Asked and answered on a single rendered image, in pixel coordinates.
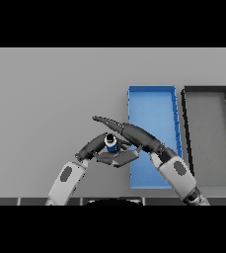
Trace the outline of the dark grey bin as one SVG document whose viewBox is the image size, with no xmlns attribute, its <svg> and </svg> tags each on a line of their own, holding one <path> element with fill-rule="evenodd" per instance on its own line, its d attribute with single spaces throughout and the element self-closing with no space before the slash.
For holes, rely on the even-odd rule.
<svg viewBox="0 0 226 253">
<path fill-rule="evenodd" d="M 200 187 L 226 187 L 226 86 L 182 92 L 188 163 Z"/>
</svg>

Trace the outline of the blue pipe with pale ring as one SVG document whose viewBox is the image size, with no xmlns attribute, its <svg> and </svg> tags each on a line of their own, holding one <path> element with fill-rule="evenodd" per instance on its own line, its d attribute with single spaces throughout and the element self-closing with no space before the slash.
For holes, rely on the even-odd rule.
<svg viewBox="0 0 226 253">
<path fill-rule="evenodd" d="M 107 133 L 105 136 L 105 145 L 108 152 L 116 151 L 116 137 L 112 133 Z"/>
</svg>

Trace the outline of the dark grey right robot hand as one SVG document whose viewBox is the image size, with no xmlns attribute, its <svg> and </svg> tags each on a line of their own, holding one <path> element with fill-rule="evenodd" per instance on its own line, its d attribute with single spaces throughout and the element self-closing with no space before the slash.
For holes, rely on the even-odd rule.
<svg viewBox="0 0 226 253">
<path fill-rule="evenodd" d="M 114 120 L 93 116 L 93 120 L 104 124 L 111 130 L 116 131 L 128 142 L 136 146 L 134 150 L 128 150 L 112 159 L 112 166 L 119 168 L 139 157 L 141 150 L 147 153 L 155 153 L 158 157 L 163 156 L 165 144 L 145 129 L 128 123 L 119 123 Z"/>
</svg>

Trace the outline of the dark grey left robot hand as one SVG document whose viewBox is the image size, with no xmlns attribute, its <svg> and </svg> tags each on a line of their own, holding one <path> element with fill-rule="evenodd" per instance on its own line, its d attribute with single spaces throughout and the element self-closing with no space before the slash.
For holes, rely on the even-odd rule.
<svg viewBox="0 0 226 253">
<path fill-rule="evenodd" d="M 112 165 L 113 159 L 125 150 L 124 140 L 113 134 L 116 137 L 116 151 L 108 152 L 105 145 L 105 136 L 107 133 L 109 132 L 102 133 L 88 141 L 81 150 L 75 154 L 75 158 L 79 162 L 96 158 L 98 162 Z"/>
</svg>

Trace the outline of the blue bin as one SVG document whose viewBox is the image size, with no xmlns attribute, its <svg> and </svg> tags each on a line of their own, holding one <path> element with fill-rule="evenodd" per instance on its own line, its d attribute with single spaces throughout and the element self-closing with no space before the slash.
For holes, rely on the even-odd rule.
<svg viewBox="0 0 226 253">
<path fill-rule="evenodd" d="M 128 121 L 150 132 L 183 156 L 178 99 L 175 85 L 129 85 Z M 144 151 L 130 163 L 132 190 L 170 189 Z"/>
</svg>

